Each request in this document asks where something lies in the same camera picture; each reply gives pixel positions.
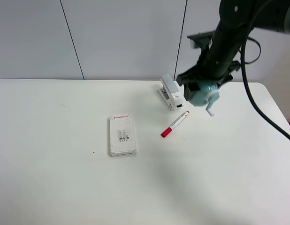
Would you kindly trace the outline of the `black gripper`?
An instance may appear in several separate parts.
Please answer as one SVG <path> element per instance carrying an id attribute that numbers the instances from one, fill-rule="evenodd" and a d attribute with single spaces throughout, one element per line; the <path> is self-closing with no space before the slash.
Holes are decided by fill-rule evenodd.
<path id="1" fill-rule="evenodd" d="M 222 61 L 210 57 L 207 49 L 202 50 L 197 64 L 177 76 L 177 83 L 184 86 L 184 98 L 190 101 L 199 91 L 198 82 L 217 83 L 217 89 L 233 80 L 232 72 L 240 69 L 236 60 Z"/>

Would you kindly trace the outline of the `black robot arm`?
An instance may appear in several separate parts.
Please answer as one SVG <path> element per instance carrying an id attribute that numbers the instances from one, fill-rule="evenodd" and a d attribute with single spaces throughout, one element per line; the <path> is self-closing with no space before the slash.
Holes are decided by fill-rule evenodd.
<path id="1" fill-rule="evenodd" d="M 192 48 L 201 49 L 195 66 L 177 76 L 189 101 L 202 82 L 221 87 L 233 79 L 241 64 L 233 58 L 254 28 L 290 34 L 290 0 L 223 0 L 216 30 L 189 35 Z"/>

